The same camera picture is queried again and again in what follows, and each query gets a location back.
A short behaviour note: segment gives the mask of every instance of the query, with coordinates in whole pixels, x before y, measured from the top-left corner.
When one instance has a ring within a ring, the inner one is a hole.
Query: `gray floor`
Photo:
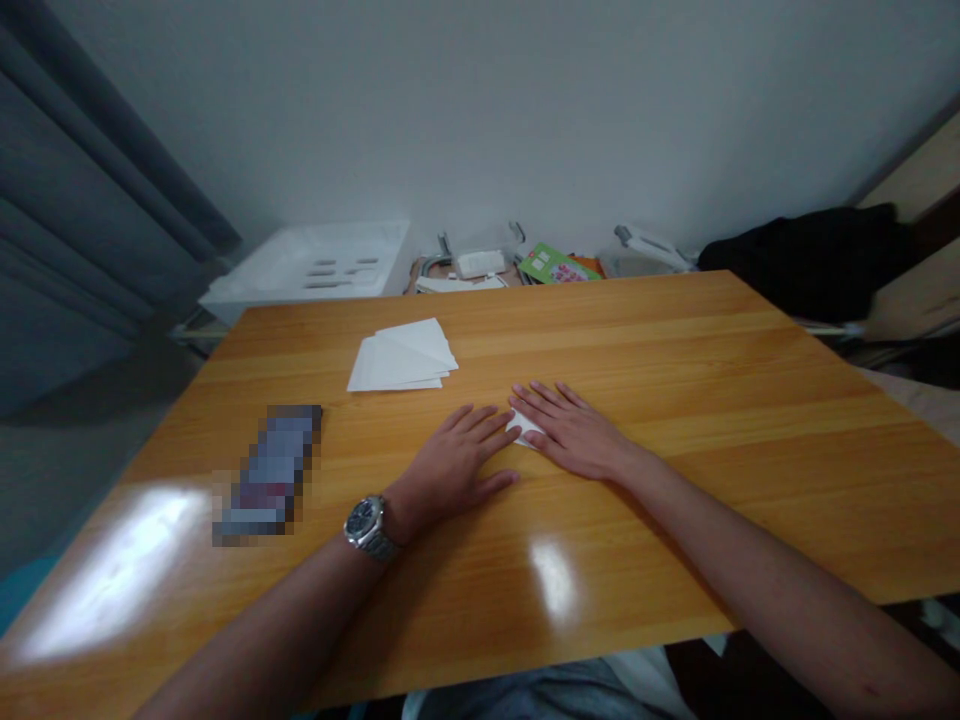
[[[201,365],[148,328],[126,359],[0,420],[0,579],[65,549]]]

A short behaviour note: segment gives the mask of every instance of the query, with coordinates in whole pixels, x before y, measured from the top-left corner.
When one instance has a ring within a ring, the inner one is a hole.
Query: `forearm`
[[[623,485],[753,636],[838,715],[922,708],[940,717],[960,706],[957,677],[903,628],[663,461],[645,459]]]
[[[137,717],[289,717],[383,569],[338,533],[214,637]]]

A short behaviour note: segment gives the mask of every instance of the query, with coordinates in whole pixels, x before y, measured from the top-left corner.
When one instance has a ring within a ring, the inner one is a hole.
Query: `white wall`
[[[687,246],[849,199],[960,89],[952,0],[48,0],[247,247],[405,218]]]

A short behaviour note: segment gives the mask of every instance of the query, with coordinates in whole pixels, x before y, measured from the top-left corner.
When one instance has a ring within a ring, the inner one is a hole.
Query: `finger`
[[[469,432],[477,423],[485,420],[490,417],[497,411],[496,405],[487,405],[482,407],[479,410],[474,410],[472,413],[465,415],[460,422],[456,424],[454,429],[457,432],[465,433]]]
[[[477,483],[477,502],[483,502],[519,480],[520,473],[516,470],[501,470],[485,480],[481,480]]]
[[[566,458],[567,451],[549,435],[538,433],[536,430],[527,430],[523,434],[523,439],[553,460],[557,465],[564,467],[564,459]]]
[[[525,416],[529,420],[533,420],[537,425],[542,427],[547,432],[554,432],[556,426],[554,425],[554,418],[550,415],[547,415],[544,412],[540,412],[533,405],[525,402],[524,400],[510,396],[509,398],[510,405],[513,406],[513,409],[516,410],[521,415]]]
[[[560,408],[544,400],[542,397],[537,395],[532,390],[528,390],[523,385],[514,385],[513,391],[527,404],[532,407],[535,407],[544,415],[549,415],[550,417],[559,418],[560,417]]]
[[[561,397],[560,395],[557,395],[553,390],[551,390],[549,387],[544,385],[542,382],[538,382],[537,380],[534,380],[532,383],[530,383],[530,387],[532,387],[538,393],[543,395],[549,402],[553,403],[557,407],[563,408],[564,410],[573,409],[573,405],[570,403],[569,400],[567,400],[565,397]]]
[[[584,410],[593,410],[590,407],[590,403],[584,400],[582,397],[577,395],[573,390],[570,389],[570,386],[566,383],[557,382],[557,389],[563,393],[564,397],[567,398],[570,402],[576,405],[578,408],[583,408]]]
[[[513,418],[513,410],[496,415],[495,417],[484,420],[467,433],[467,435],[477,442],[483,442],[493,435],[497,430],[506,425]]]
[[[471,410],[473,410],[473,403],[457,408],[452,413],[450,413],[450,416],[446,420],[440,423],[440,427],[437,428],[437,432],[444,432],[446,430],[452,429],[458,422],[460,422],[463,416],[466,415]]]
[[[505,447],[516,442],[517,438],[520,437],[520,433],[522,432],[523,428],[521,428],[519,425],[515,425],[505,433],[495,433],[491,435],[480,445],[481,449],[483,450],[484,457],[492,458]]]

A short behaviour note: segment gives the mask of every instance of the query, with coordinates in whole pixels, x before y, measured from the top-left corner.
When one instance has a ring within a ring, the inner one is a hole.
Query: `watch face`
[[[361,500],[347,518],[347,524],[344,527],[347,535],[350,537],[361,537],[366,535],[376,522],[376,508],[369,498]]]

